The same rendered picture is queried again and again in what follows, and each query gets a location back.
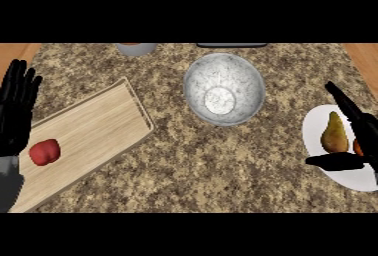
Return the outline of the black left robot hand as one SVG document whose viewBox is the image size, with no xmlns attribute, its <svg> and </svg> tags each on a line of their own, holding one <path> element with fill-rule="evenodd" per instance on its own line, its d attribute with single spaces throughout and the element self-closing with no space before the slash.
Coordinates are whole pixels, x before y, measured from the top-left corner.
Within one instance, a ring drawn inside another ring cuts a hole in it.
<svg viewBox="0 0 378 256">
<path fill-rule="evenodd" d="M 0 157 L 18 156 L 27 147 L 41 81 L 27 61 L 13 59 L 0 86 Z"/>
</svg>

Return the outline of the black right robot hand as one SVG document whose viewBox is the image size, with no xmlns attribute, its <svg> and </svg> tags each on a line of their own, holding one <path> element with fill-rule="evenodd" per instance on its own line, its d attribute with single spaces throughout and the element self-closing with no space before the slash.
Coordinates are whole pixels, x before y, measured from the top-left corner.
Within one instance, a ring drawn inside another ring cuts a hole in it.
<svg viewBox="0 0 378 256">
<path fill-rule="evenodd" d="M 331 153 L 309 157 L 306 163 L 321 167 L 325 171 L 356 170 L 369 164 L 378 174 L 378 119 L 359 109 L 332 82 L 325 84 L 325 88 L 334 96 L 340 110 L 350 122 L 363 155 L 359 156 L 347 152 Z"/>
</svg>

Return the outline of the pale wooden cutting board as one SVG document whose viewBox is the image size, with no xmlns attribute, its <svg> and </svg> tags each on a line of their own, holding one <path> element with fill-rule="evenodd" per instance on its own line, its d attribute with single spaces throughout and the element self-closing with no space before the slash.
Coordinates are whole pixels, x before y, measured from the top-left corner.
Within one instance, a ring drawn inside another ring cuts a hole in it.
<svg viewBox="0 0 378 256">
<path fill-rule="evenodd" d="M 154 132 L 155 125 L 127 79 L 33 124 L 30 143 L 53 139 L 59 159 L 38 166 L 19 154 L 25 183 L 13 213 L 34 210 L 77 180 L 98 170 Z"/>
</svg>

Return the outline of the white plate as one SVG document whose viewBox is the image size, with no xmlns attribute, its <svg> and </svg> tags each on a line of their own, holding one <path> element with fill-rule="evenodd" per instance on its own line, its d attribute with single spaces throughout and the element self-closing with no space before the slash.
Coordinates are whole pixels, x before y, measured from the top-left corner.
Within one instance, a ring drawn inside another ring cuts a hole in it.
<svg viewBox="0 0 378 256">
<path fill-rule="evenodd" d="M 309 156 L 318 156 L 326 154 L 322 147 L 321 136 L 328 126 L 329 113 L 335 112 L 341 118 L 344 131 L 349 139 L 349 152 L 353 153 L 353 140 L 356 138 L 350 122 L 343 114 L 337 105 L 319 105 L 315 107 L 303 121 L 303 141 L 309 152 Z M 378 183 L 375 178 L 375 171 L 369 164 L 365 164 L 362 169 L 346 171 L 325 171 L 323 174 L 344 187 L 360 192 L 378 191 Z"/>
</svg>

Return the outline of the dark flat appliance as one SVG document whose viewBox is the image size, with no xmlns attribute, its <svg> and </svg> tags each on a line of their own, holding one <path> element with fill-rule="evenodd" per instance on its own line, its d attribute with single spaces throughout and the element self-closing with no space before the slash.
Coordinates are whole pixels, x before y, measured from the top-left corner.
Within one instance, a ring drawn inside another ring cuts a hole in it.
<svg viewBox="0 0 378 256">
<path fill-rule="evenodd" d="M 196 43 L 202 48 L 259 48 L 267 46 L 269 43 Z"/>
</svg>

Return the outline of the grey marbled bowl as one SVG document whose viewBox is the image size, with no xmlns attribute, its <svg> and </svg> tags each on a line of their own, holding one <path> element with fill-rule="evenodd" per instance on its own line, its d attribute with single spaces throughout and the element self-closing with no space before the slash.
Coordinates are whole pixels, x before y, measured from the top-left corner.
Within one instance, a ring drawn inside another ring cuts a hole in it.
<svg viewBox="0 0 378 256">
<path fill-rule="evenodd" d="M 235 126 L 257 114 L 266 85 L 248 60 L 230 53 L 211 53 L 189 66 L 183 92 L 189 107 L 204 121 Z"/>
</svg>

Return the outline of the grey cup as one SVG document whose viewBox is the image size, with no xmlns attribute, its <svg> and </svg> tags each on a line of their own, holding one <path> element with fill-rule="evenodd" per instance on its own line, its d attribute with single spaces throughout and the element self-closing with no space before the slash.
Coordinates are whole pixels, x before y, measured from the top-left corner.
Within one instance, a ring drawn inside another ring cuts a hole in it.
<svg viewBox="0 0 378 256">
<path fill-rule="evenodd" d="M 143 56 L 157 49 L 157 43 L 117 43 L 117 48 L 126 56 Z"/>
</svg>

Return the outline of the yellow-brown pear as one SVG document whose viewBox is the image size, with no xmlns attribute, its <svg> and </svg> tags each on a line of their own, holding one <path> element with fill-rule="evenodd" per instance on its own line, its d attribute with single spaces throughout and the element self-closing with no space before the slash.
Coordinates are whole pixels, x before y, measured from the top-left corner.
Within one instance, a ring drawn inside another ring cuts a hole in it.
<svg viewBox="0 0 378 256">
<path fill-rule="evenodd" d="M 340 153 L 349 151 L 349 139 L 343 120 L 335 111 L 329 113 L 326 128 L 321 136 L 321 144 L 328 153 Z"/>
</svg>

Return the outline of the red apple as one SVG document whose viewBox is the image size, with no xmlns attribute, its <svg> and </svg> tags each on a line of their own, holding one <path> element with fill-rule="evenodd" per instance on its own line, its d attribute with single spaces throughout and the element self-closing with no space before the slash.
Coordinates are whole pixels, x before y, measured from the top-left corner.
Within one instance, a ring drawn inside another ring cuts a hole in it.
<svg viewBox="0 0 378 256">
<path fill-rule="evenodd" d="M 38 142 L 30 149 L 30 158 L 37 166 L 53 163 L 61 157 L 61 147 L 56 139 Z"/>
</svg>

